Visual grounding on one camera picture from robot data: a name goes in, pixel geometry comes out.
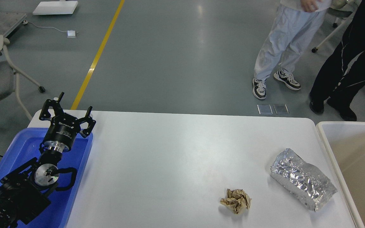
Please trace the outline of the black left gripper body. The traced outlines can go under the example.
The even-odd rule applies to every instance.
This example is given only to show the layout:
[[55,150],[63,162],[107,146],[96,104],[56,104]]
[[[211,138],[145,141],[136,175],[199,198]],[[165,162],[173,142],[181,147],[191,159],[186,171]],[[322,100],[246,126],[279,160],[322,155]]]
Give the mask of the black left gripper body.
[[42,140],[41,148],[51,149],[60,153],[72,149],[77,134],[81,131],[81,119],[73,116],[40,117],[41,121],[50,121],[49,129]]

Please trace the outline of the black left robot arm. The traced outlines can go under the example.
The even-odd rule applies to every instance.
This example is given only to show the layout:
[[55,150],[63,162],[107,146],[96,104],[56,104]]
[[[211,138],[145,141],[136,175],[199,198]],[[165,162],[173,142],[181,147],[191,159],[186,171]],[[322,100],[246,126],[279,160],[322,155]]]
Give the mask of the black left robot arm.
[[47,99],[39,115],[50,126],[39,146],[40,157],[32,158],[0,179],[0,228],[16,228],[18,222],[28,224],[51,204],[49,195],[54,191],[71,189],[78,169],[59,168],[65,152],[71,151],[76,136],[90,136],[96,121],[88,107],[82,118],[74,117],[62,109],[60,102]]

